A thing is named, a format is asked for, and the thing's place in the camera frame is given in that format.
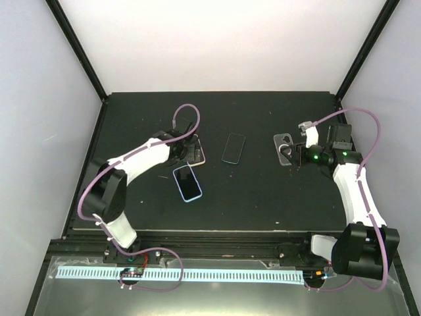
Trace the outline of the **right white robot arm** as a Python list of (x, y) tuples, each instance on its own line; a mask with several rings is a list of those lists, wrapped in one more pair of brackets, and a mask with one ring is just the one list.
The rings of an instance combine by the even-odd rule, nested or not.
[(276, 134), (274, 145), (280, 164), (327, 167), (336, 184), (347, 226), (339, 238), (313, 234), (299, 248), (300, 260), (315, 265), (322, 258), (335, 273), (381, 280), (389, 270), (400, 242), (396, 229), (389, 228), (377, 210), (366, 181), (363, 156), (353, 149), (352, 127), (330, 125), (326, 145), (319, 145), (317, 128), (310, 121), (299, 125), (305, 141), (293, 143), (290, 134)]

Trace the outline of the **clear phone case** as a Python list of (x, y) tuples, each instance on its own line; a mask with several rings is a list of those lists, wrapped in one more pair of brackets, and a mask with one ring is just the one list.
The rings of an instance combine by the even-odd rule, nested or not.
[(278, 160), (281, 166), (293, 166), (296, 162), (292, 157), (293, 138), (290, 134), (275, 134), (273, 136), (274, 145), (278, 155)]

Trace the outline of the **teal phone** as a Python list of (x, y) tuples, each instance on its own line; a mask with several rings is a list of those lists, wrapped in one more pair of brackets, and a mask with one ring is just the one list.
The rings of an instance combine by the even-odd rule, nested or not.
[(222, 161), (229, 164), (238, 164), (243, 151), (245, 136), (230, 133), (222, 154)]

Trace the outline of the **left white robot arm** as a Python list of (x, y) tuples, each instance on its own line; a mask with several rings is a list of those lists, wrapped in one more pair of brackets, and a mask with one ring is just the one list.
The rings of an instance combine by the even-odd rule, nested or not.
[(141, 246), (135, 242), (137, 233), (125, 214), (128, 186), (149, 169), (183, 161), (198, 138), (197, 125), (190, 121), (172, 123), (168, 131), (153, 134), (144, 144), (112, 159), (94, 159), (89, 164), (77, 214), (84, 221), (105, 229), (116, 242), (118, 255), (127, 263), (140, 258)]

